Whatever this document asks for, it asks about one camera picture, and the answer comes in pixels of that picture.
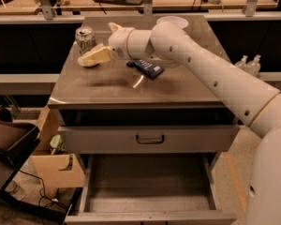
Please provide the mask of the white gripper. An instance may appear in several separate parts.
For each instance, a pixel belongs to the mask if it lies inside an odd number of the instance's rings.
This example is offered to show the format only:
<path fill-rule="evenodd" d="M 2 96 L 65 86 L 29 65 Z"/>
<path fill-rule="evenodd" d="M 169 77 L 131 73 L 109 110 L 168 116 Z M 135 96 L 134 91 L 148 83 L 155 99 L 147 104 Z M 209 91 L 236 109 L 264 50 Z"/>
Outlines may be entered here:
<path fill-rule="evenodd" d="M 128 38 L 134 31 L 134 28 L 123 27 L 115 22 L 110 22 L 109 28 L 113 32 L 109 37 L 110 47 L 103 44 L 96 45 L 91 51 L 86 52 L 78 58 L 80 66 L 90 68 L 101 63 L 109 62 L 112 59 L 112 54 L 122 60 L 130 58 Z"/>

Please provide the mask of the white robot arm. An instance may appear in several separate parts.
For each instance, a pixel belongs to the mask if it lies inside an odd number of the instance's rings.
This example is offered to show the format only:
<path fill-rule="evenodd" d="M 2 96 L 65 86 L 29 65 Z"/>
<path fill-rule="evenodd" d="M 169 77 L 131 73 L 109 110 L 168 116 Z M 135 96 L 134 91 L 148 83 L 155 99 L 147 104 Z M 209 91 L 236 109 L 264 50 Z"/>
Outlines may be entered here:
<path fill-rule="evenodd" d="M 190 69 L 231 112 L 261 137 L 256 150 L 245 225 L 281 225 L 281 91 L 197 44 L 179 25 L 137 30 L 111 22 L 107 46 L 85 53 L 85 67 L 119 59 L 158 57 Z"/>

